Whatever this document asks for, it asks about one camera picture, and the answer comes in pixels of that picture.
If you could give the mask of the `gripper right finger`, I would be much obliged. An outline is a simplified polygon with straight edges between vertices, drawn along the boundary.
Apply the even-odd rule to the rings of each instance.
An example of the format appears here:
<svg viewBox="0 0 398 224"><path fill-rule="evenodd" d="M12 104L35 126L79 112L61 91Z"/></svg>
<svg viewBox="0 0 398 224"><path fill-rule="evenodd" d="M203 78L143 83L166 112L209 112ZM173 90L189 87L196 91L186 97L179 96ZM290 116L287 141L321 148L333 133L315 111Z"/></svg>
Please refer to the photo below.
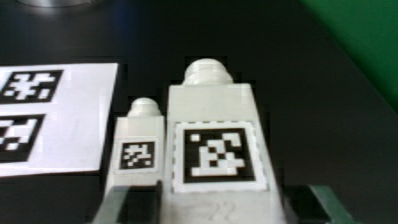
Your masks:
<svg viewBox="0 0 398 224"><path fill-rule="evenodd" d="M289 224L362 224L326 185L287 185L283 188Z"/></svg>

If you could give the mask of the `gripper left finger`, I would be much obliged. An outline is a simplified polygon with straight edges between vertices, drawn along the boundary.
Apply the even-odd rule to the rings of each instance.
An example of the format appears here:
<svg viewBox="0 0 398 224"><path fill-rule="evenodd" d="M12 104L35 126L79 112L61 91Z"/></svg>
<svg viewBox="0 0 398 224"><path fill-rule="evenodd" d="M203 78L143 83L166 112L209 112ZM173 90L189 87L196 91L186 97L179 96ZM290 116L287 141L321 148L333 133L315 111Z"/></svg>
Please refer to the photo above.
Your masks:
<svg viewBox="0 0 398 224"><path fill-rule="evenodd" d="M115 186L91 224L161 224L163 182L150 186Z"/></svg>

